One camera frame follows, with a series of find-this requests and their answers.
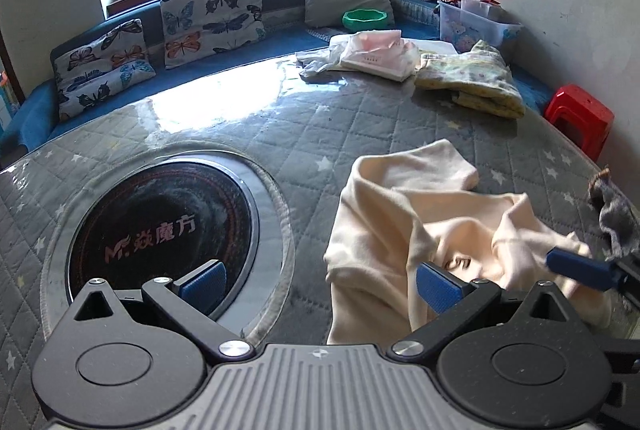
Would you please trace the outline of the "cream sweatshirt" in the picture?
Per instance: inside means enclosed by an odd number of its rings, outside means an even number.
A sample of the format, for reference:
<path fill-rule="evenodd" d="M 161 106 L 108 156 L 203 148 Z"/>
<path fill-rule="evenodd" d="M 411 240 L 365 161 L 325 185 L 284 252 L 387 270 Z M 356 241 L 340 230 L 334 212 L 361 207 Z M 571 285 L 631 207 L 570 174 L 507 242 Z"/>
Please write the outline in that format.
<path fill-rule="evenodd" d="M 550 279 L 583 321 L 608 327 L 610 299 L 546 265 L 554 247 L 589 257 L 585 242 L 544 225 L 526 194 L 477 194 L 477 183 L 477 169 L 446 139 L 352 164 L 323 257 L 329 343 L 387 348 L 434 319 L 416 289 L 423 262 L 506 290 Z"/>

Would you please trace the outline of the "folded yellow floral blanket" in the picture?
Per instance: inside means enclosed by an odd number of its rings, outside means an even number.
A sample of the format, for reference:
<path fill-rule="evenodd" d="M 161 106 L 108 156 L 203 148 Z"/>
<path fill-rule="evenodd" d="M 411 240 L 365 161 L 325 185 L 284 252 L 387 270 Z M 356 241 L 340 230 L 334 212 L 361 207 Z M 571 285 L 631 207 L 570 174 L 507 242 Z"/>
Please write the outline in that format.
<path fill-rule="evenodd" d="M 480 40 L 462 54 L 423 54 L 416 72 L 416 87 L 449 90 L 459 106 L 517 120 L 525 104 L 510 68 L 498 49 Z"/>

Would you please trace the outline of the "red plastic stool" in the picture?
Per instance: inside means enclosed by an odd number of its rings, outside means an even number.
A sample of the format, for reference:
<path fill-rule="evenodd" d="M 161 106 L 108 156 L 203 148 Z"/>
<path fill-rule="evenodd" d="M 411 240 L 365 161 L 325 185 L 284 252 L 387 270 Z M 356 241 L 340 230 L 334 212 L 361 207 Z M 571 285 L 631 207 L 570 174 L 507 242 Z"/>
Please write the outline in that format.
<path fill-rule="evenodd" d="M 551 98 L 544 110 L 544 119 L 592 161 L 597 161 L 610 135 L 615 115 L 583 88 L 567 84 Z"/>

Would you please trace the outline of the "grey sock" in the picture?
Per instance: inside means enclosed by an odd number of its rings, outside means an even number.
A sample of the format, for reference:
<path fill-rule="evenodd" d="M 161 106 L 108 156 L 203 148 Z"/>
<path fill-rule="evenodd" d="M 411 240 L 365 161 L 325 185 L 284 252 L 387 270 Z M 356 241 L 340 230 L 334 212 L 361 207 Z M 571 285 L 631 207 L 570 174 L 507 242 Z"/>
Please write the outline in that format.
<path fill-rule="evenodd" d="M 588 201 L 598 213 L 600 230 L 608 239 L 611 257 L 638 257 L 639 213 L 613 183 L 609 168 L 591 179 Z"/>

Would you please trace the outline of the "large butterfly pillow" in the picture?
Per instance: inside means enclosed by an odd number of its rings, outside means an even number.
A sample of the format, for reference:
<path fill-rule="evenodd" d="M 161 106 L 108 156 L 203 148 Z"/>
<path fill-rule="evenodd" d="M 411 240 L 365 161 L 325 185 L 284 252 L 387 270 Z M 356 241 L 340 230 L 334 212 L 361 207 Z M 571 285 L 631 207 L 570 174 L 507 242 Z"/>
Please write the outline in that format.
<path fill-rule="evenodd" d="M 262 41 L 262 0 L 161 0 L 165 67 Z"/>

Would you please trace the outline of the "green plastic bowl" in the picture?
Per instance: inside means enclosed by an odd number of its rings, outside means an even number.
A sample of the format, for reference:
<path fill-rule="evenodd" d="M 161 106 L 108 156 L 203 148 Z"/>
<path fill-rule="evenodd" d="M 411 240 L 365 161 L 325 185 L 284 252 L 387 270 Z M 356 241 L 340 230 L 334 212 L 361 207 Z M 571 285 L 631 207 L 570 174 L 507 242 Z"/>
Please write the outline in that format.
<path fill-rule="evenodd" d="M 385 29 L 388 15 L 382 10 L 357 8 L 345 12 L 342 17 L 344 28 L 350 32 Z"/>

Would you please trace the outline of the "small butterfly pillow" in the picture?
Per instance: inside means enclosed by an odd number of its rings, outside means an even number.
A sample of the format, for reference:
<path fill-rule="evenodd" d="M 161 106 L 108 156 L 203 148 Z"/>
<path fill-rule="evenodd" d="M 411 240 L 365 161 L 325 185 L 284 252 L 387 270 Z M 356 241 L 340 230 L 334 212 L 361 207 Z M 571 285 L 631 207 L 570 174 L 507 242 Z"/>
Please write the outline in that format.
<path fill-rule="evenodd" d="M 154 78 L 140 19 L 128 20 L 53 61 L 58 116 L 67 121 Z"/>

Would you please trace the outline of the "clear plastic storage box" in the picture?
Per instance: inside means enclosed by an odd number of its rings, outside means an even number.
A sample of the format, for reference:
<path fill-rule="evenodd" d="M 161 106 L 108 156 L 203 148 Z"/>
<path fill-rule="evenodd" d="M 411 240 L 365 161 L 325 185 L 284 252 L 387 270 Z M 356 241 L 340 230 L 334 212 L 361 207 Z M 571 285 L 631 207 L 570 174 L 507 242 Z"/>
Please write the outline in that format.
<path fill-rule="evenodd" d="M 469 52 L 478 41 L 484 41 L 509 61 L 522 30 L 521 23 L 495 21 L 458 6 L 439 3 L 439 40 L 450 43 L 457 52 Z"/>

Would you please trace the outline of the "grey quilted star table cover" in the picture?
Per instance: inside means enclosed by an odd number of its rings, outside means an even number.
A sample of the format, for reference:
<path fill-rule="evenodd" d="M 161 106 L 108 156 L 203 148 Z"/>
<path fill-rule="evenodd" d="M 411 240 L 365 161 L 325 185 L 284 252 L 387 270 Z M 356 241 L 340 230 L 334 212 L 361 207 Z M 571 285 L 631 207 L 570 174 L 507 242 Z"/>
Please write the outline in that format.
<path fill-rule="evenodd" d="M 1 175 L 1 424 L 39 429 L 30 372 L 66 308 L 65 257 L 76 227 L 107 187 L 180 153 L 212 150 L 238 164 L 257 198 L 276 203 L 285 242 L 241 326 L 255 341 L 326 341 L 331 324 L 323 254 L 355 160 L 445 138 L 477 168 L 482 194 L 524 193 L 541 222 L 608 255 L 587 188 L 596 166 L 529 111 L 503 120 L 444 96 L 349 73 L 302 81 L 291 57 L 197 78 L 54 136 Z"/>

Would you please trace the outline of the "pink clothes in plastic bag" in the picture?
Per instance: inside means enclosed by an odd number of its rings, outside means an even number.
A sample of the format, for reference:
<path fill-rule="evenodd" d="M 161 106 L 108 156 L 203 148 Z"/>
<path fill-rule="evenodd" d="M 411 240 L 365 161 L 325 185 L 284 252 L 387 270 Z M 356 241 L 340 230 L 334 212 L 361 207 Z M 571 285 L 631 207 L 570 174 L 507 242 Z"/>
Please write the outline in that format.
<path fill-rule="evenodd" d="M 343 68 L 404 82 L 421 61 L 416 44 L 401 38 L 399 30 L 361 31 L 349 38 L 341 53 Z"/>

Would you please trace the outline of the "white crumpled cloth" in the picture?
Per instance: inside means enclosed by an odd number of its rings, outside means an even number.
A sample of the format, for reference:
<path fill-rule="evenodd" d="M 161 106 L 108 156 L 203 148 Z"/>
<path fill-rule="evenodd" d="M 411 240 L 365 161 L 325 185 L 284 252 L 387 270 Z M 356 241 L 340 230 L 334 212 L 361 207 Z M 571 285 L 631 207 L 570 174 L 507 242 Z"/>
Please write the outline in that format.
<path fill-rule="evenodd" d="M 334 35 L 326 47 L 296 52 L 299 75 L 304 80 L 318 80 L 321 75 L 329 72 L 347 71 L 341 58 L 351 37 L 350 34 Z"/>

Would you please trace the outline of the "blue bench sofa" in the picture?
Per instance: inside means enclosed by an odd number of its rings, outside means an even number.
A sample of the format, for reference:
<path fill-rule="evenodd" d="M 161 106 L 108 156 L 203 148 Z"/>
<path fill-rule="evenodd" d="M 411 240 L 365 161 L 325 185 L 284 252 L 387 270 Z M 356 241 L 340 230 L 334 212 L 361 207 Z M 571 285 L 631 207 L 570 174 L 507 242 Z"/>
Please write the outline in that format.
<path fill-rule="evenodd" d="M 66 52 L 83 49 L 92 41 L 101 41 L 103 35 L 131 20 L 137 21 L 144 33 L 144 57 L 140 58 L 135 52 L 134 56 L 128 57 L 117 67 L 115 84 L 111 88 L 106 87 L 110 78 L 107 71 L 89 69 L 81 72 L 80 82 L 84 84 L 81 90 L 88 96 L 88 106 L 72 119 L 60 119 L 58 88 L 53 78 L 38 85 L 17 110 L 8 128 L 1 132 L 2 163 L 9 165 L 50 139 L 126 104 L 241 64 L 320 48 L 329 43 L 331 36 L 342 32 L 332 28 L 307 28 L 304 23 L 304 0 L 262 0 L 262 10 L 265 38 L 249 46 L 214 54 L 174 69 L 165 68 L 163 23 L 158 0 L 106 20 L 55 47 L 50 55 L 52 60 Z"/>

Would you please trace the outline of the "round black induction cooktop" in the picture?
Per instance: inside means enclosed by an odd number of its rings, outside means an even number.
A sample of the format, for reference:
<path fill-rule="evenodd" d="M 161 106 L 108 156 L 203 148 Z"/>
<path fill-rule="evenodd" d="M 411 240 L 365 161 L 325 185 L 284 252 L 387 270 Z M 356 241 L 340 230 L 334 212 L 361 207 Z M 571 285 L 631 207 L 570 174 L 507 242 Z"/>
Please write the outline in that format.
<path fill-rule="evenodd" d="M 238 173 L 212 159 L 171 158 L 126 177 L 84 216 L 68 253 L 68 292 L 91 278 L 115 290 L 138 290 L 154 277 L 182 283 L 214 260 L 224 267 L 217 285 L 186 293 L 213 314 L 243 287 L 258 240 L 257 205 Z"/>

